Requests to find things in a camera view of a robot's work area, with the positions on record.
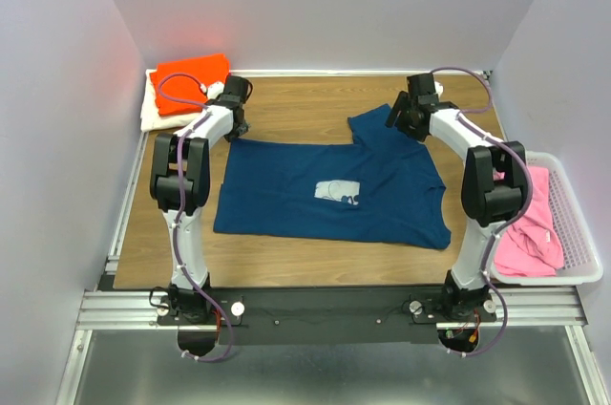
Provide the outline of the blue Mickey print t-shirt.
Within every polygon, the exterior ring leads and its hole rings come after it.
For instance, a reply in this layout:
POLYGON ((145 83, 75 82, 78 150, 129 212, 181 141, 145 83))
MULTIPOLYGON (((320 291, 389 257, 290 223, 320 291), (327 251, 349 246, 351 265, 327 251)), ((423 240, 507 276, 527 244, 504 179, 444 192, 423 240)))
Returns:
POLYGON ((214 232, 447 248, 446 186, 424 144, 386 127, 389 113, 349 118, 350 144, 234 141, 214 232))

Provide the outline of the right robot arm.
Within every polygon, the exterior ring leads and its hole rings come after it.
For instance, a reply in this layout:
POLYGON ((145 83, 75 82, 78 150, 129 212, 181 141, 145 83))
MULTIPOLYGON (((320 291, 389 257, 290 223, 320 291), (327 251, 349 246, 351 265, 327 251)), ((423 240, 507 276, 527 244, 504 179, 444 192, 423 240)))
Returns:
POLYGON ((416 301, 432 312, 434 322, 466 318, 484 308, 502 234, 531 203, 525 149, 483 131, 458 106, 441 100, 431 72, 407 77, 407 89, 398 94, 386 126, 420 142, 440 139, 463 160, 461 204, 468 218, 463 244, 440 295, 416 301))

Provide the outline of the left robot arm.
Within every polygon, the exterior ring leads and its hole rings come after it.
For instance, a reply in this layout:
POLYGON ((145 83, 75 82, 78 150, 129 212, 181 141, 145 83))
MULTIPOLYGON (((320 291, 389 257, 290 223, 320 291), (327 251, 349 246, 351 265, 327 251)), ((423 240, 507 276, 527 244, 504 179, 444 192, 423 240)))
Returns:
POLYGON ((206 96, 201 111, 176 132, 157 135, 150 179, 150 194, 166 222, 173 261, 158 315, 195 325, 220 315, 202 294, 209 285, 201 215, 211 188, 210 150, 219 140, 232 141, 248 131, 244 105, 253 91, 250 80, 236 75, 197 85, 206 96))

